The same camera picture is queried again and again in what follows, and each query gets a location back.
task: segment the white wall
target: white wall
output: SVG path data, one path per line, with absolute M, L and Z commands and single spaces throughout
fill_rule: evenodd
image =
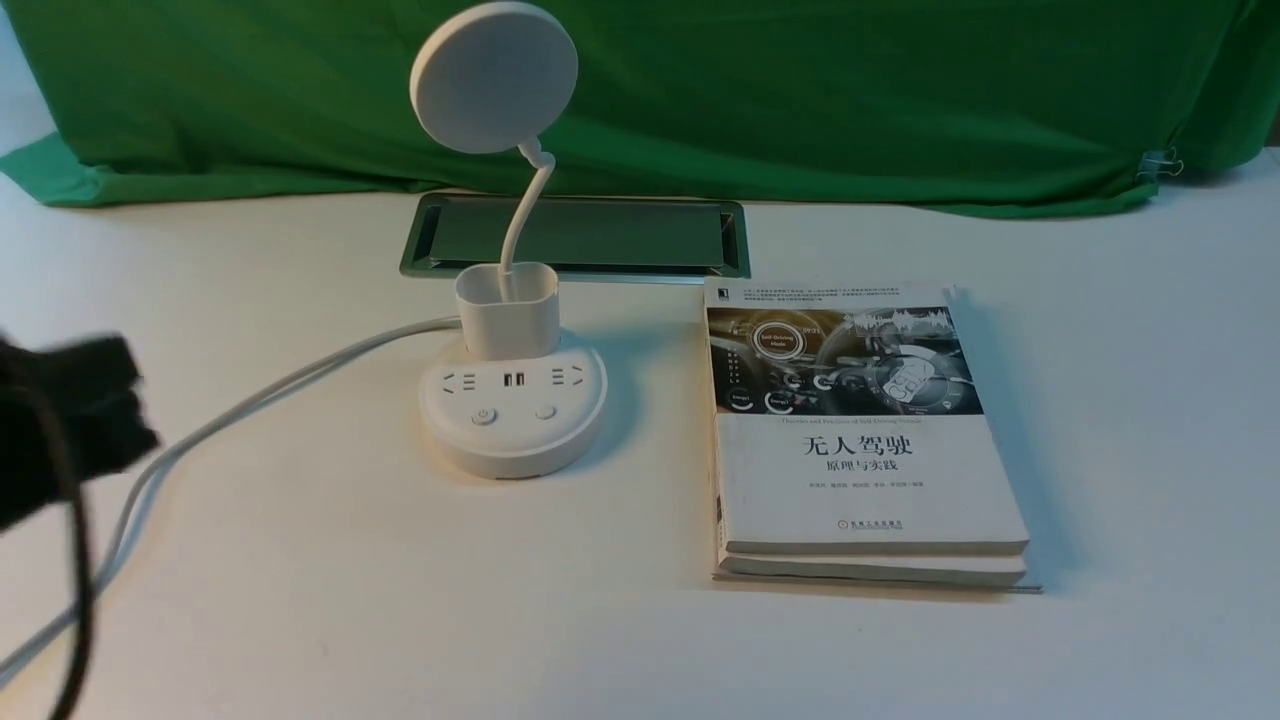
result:
M 0 155 L 51 132 L 49 105 L 31 77 L 9 15 L 0 9 Z

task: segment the round power strip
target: round power strip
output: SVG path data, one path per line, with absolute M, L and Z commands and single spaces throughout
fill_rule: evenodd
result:
M 474 359 L 462 341 L 445 348 L 419 387 L 433 445 L 484 478 L 535 478 L 581 457 L 604 419 L 604 363 L 562 332 L 550 355 Z

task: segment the white desk surface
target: white desk surface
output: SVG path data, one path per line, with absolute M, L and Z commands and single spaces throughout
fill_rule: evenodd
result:
M 0 323 L 32 346 L 125 333 L 177 439 L 321 354 L 451 314 L 449 282 L 397 272 L 413 206 L 67 211 L 0 178 Z M 360 360 L 170 474 L 101 603 L 79 716 L 1274 715 L 1280 159 L 1121 217 L 751 205 L 748 232 L 760 278 L 968 288 L 1046 594 L 713 584 L 699 290 L 571 283 L 564 323 L 614 386 L 585 461 L 460 477 L 413 397 L 448 336 Z M 92 484 L 99 547 L 131 480 Z M 3 651 L 68 597 L 63 521 L 0 537 Z M 0 693 L 0 717 L 45 716 L 67 650 Z

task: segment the stacked book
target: stacked book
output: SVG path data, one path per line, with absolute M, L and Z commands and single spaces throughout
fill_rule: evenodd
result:
M 714 578 L 1037 592 L 941 288 L 709 279 Z

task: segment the metal clip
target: metal clip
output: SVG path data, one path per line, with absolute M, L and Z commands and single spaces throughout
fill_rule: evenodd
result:
M 1138 173 L 1134 174 L 1134 182 L 1160 182 L 1160 176 L 1169 176 L 1176 178 L 1183 174 L 1187 169 L 1187 164 L 1178 159 L 1178 149 L 1170 147 L 1169 150 L 1151 150 L 1142 154 L 1142 160 L 1138 163 Z

